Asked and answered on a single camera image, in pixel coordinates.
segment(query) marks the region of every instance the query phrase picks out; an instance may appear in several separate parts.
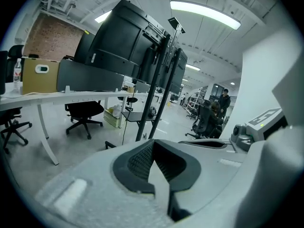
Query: plastic bottle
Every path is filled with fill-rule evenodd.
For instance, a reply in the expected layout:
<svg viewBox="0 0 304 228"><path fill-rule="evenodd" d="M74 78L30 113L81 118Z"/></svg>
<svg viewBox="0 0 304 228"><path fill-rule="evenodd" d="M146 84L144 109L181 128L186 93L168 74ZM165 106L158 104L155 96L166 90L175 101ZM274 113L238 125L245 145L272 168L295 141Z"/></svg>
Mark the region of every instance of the plastic bottle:
<svg viewBox="0 0 304 228"><path fill-rule="evenodd" d="M17 59L14 67L14 91L19 92L21 80L21 58Z"/></svg>

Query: headphones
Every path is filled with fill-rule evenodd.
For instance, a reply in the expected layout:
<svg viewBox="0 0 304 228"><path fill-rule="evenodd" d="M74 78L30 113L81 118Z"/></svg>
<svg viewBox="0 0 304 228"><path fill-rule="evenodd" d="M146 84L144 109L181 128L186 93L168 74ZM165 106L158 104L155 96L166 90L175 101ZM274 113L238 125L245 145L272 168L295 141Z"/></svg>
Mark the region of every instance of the headphones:
<svg viewBox="0 0 304 228"><path fill-rule="evenodd" d="M154 106L151 106L150 109L149 109L149 114L148 116L149 117L154 117L156 115L156 109Z"/></svg>

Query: black metal pole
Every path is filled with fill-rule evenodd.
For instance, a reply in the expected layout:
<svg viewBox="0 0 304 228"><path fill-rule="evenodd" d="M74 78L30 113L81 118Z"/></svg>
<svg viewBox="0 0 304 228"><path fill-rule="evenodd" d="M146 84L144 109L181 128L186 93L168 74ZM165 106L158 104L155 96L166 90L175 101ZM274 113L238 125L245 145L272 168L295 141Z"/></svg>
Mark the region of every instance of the black metal pole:
<svg viewBox="0 0 304 228"><path fill-rule="evenodd" d="M172 71L171 71L171 74L169 76L169 80L168 80L165 92L164 92L162 100L161 100L160 108L158 109L158 113L157 113L155 121L153 123L153 127L152 127L150 135L149 135L149 139L153 138L153 135L154 135L155 130L157 128L157 124L158 124L158 122L159 122L159 120L161 118L162 111L163 111L163 109L164 109L164 107L166 105L167 98L168 98L168 95L169 95L169 92L170 92L170 89L171 89L171 85L172 85L172 79L174 77L176 67L178 66L178 64L179 64L179 62L181 60L181 52L182 52L182 49L179 48L178 51L177 51L177 53L176 53L176 56L175 56L174 64L173 64L173 67L172 67Z"/></svg>
<svg viewBox="0 0 304 228"><path fill-rule="evenodd" d="M146 124L149 109L150 109L150 106L151 106L151 103L152 103L152 100L153 100L153 97L154 97L154 92L155 92L155 89L156 89L157 79L158 79L158 76L160 74L160 70L163 66L165 56L166 56L166 52L169 49L170 41L171 41L171 35L168 34L166 39L165 39L160 58L158 60L158 63L157 63L157 66L156 66L156 69L155 69L155 72L154 72L151 87L150 87L148 97L147 97L147 100L146 100L146 104L144 106L144 110L143 110L143 113L142 113L141 123L139 124L138 132L137 132L137 136L136 136L136 141L140 141L141 138L142 138L143 129L144 129L144 126Z"/></svg>

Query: ceiling light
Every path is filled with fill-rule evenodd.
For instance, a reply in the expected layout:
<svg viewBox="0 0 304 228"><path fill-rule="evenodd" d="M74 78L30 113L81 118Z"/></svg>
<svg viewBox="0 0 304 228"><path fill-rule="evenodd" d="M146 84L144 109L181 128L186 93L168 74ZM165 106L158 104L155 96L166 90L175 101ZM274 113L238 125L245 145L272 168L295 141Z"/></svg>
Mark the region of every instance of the ceiling light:
<svg viewBox="0 0 304 228"><path fill-rule="evenodd" d="M189 64L186 64L186 67L191 68L191 69L194 69L194 70L196 70L196 71L200 71L200 68L195 67L195 66L191 66L191 65L189 65Z"/></svg>
<svg viewBox="0 0 304 228"><path fill-rule="evenodd" d="M171 9L173 10L182 10L197 13L222 22L223 24L228 25L233 29L238 29L241 26L241 23L236 19L208 6L202 6L199 4L182 1L171 1L170 5Z"/></svg>
<svg viewBox="0 0 304 228"><path fill-rule="evenodd" d="M105 21L105 19L109 16L109 14L110 14L111 12L112 12L112 10L110 10L110 11L104 13L103 15L100 15L99 17L97 17L97 18L95 19L95 21L98 22L98 23L101 23L101 22Z"/></svg>

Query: floor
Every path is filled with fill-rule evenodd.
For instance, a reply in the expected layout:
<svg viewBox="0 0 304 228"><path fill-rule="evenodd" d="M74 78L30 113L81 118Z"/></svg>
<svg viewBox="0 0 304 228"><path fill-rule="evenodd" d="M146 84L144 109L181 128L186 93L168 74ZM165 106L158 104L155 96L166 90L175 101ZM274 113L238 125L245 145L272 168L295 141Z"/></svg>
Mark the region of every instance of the floor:
<svg viewBox="0 0 304 228"><path fill-rule="evenodd" d="M143 110L142 101L140 99L133 104L132 107L135 112ZM117 98L110 98L108 106L119 103ZM157 109L159 107L159 103L156 101L153 101L152 105ZM19 122L33 122L31 111L31 107L23 107L21 109L22 118L18 119ZM89 125L92 139L88 140L86 131L82 126L71 130L70 134L66 135L66 128L71 126L71 122L63 105L44 104L42 105L42 112L49 135L48 143L56 155L59 165L55 166L51 162L42 144L36 138L34 128L23 127L20 129L20 133L29 141L27 146L23 146L23 142L13 135L8 144L10 154L6 155L18 185L32 196L47 181L63 170L76 165L97 151L105 150L104 143L106 140L117 146L122 145L125 125L121 129L114 128L103 119L103 114L92 118L92 120L102 121L104 126ZM190 133L194 120L186 117L186 114L186 111L179 104L166 105L161 116L162 120L154 134L154 139L166 139L174 142L190 140L191 137L186 137L185 133ZM147 122L143 132L149 135L151 128L152 124ZM134 142L137 131L137 123L128 122L124 144Z"/></svg>

